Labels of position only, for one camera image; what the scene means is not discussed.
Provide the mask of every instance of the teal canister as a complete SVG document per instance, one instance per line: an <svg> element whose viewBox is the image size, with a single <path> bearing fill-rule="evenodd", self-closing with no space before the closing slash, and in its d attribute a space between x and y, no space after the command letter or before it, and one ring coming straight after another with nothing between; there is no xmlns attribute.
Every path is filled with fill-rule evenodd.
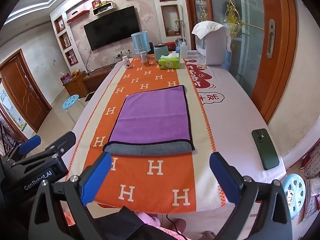
<svg viewBox="0 0 320 240"><path fill-rule="evenodd" d="M168 46L165 43L159 43L155 45L154 48L155 51L155 60L156 62L159 62L160 57L163 56L168 56L169 55L169 50Z"/></svg>

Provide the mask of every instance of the door handle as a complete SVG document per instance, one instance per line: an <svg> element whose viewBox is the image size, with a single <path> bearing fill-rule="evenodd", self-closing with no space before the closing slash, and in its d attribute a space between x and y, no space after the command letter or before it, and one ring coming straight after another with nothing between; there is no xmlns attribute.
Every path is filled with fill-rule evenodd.
<svg viewBox="0 0 320 240"><path fill-rule="evenodd" d="M275 46L276 22L274 19L269 20L269 34L268 34L268 47L267 58L271 59L273 55L273 48Z"/></svg>

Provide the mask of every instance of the smartphone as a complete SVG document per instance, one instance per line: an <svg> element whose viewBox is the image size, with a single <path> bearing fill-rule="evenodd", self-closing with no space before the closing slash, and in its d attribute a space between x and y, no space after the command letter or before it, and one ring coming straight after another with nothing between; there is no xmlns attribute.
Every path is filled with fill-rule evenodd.
<svg viewBox="0 0 320 240"><path fill-rule="evenodd" d="M256 143L260 159L265 171L279 165L279 158L271 138L266 129L257 129L252 131L252 137Z"/></svg>

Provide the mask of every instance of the light blue stool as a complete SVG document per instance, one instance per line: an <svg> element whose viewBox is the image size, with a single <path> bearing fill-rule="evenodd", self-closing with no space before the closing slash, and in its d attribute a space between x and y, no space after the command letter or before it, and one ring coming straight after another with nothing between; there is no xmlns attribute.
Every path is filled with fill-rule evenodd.
<svg viewBox="0 0 320 240"><path fill-rule="evenodd" d="M74 124L76 124L76 121L72 118L72 116L71 116L71 114L69 113L68 109L69 109L71 106L73 106L73 105L76 103L76 101L79 101L80 104L81 104L83 107L85 107L85 106L82 104L81 100L79 99L79 95L73 95L73 96L69 97L69 98L63 103L63 105L62 105L62 109L67 111L70 119L73 121Z"/></svg>
<svg viewBox="0 0 320 240"><path fill-rule="evenodd" d="M282 187L286 196L288 195L288 190L294 192L291 208L289 209L292 220L298 215L303 206L306 197L306 185L298 174L290 174L282 182Z"/></svg>

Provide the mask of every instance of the screw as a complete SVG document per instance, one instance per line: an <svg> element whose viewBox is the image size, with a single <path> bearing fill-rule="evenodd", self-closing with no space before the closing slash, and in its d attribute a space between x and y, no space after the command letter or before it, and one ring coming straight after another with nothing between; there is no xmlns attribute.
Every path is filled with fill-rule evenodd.
<svg viewBox="0 0 320 240"><path fill-rule="evenodd" d="M281 186L281 182L277 179L273 181L273 184L275 184L276 186Z"/></svg>
<svg viewBox="0 0 320 240"><path fill-rule="evenodd" d="M251 182L252 178L250 176L243 176L244 182Z"/></svg>
<svg viewBox="0 0 320 240"><path fill-rule="evenodd" d="M73 175L70 180L71 182L76 182L79 179L79 177L77 175Z"/></svg>
<svg viewBox="0 0 320 240"><path fill-rule="evenodd" d="M42 185L42 186L46 186L48 183L49 183L49 182L48 182L46 179L44 179L43 181L41 181L41 185Z"/></svg>

